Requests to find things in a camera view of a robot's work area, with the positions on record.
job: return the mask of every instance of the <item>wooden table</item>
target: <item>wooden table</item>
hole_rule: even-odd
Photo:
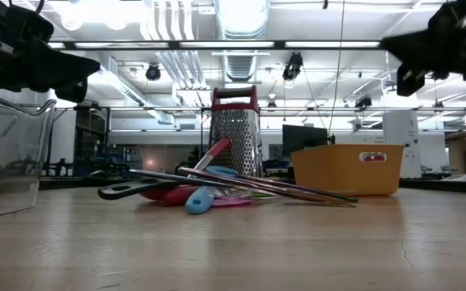
[[[466,290],[466,194],[189,216],[95,189],[0,217],[0,290]]]

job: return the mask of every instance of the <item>box grater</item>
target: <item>box grater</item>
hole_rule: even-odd
[[[248,97],[249,103],[223,103],[230,98]],[[211,164],[239,173],[262,176],[260,109],[256,87],[214,90],[211,106],[210,147],[224,137],[231,143]]]

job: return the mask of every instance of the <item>orange plastic basket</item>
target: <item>orange plastic basket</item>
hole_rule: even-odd
[[[402,145],[324,145],[292,153],[300,186],[351,196],[386,196],[398,189]]]

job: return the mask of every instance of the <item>computer monitor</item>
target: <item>computer monitor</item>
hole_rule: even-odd
[[[307,126],[283,125],[283,157],[290,153],[328,144],[328,131]]]

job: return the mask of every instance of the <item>ceiling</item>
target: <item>ceiling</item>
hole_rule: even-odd
[[[144,11],[145,3],[142,0],[116,0],[113,2],[114,6],[106,6],[106,3],[112,0],[87,1],[93,1],[94,9],[85,12],[86,21],[75,31],[65,29],[62,25],[62,16],[70,3],[62,0],[47,2],[42,15],[56,27],[52,40],[144,40],[140,33],[140,22],[149,15]],[[247,0],[236,1],[240,9],[243,5],[249,5]],[[429,18],[444,2],[444,0],[349,0],[343,3],[340,0],[330,0],[328,9],[323,10],[323,2],[318,1],[272,0],[265,39],[377,41],[383,36],[425,28]],[[37,3],[38,1],[14,0],[15,5],[26,7],[34,7]],[[192,28],[197,40],[218,38],[213,4],[213,0],[191,1]],[[167,11],[167,25],[169,25],[170,8]],[[155,18],[157,23],[159,8],[156,9]],[[109,19],[120,19],[126,22],[126,27],[112,30],[106,24]],[[387,56],[382,51],[339,52],[335,48],[329,51],[302,51],[304,70],[296,78],[293,87],[284,89],[282,67],[288,61],[291,51],[271,50],[269,53],[268,56],[259,57],[255,77],[252,80],[257,86],[261,106],[266,106],[269,93],[276,95],[275,99],[279,107],[314,106],[314,99],[319,106],[352,107],[362,94],[371,96],[374,106],[379,105],[383,94],[379,78],[390,75],[389,72],[391,76],[394,75],[393,72],[400,64],[392,55]],[[97,55],[100,60],[113,57],[119,65],[120,77],[144,95],[150,105],[178,105],[172,98],[173,81],[163,67],[161,67],[160,80],[154,82],[146,80],[145,72],[149,63],[159,62],[155,51],[104,51],[98,52]],[[221,57],[213,57],[211,51],[199,51],[198,56],[205,80],[211,88],[243,86],[225,84]],[[438,81],[438,84],[429,82],[432,80],[427,81],[417,93],[417,103],[422,106],[430,107],[436,99],[466,91],[466,82],[457,75],[451,75],[445,82]],[[109,84],[90,82],[90,85],[88,99],[111,106],[130,104],[124,102],[124,96]],[[450,106],[466,106],[466,97],[458,99]]]

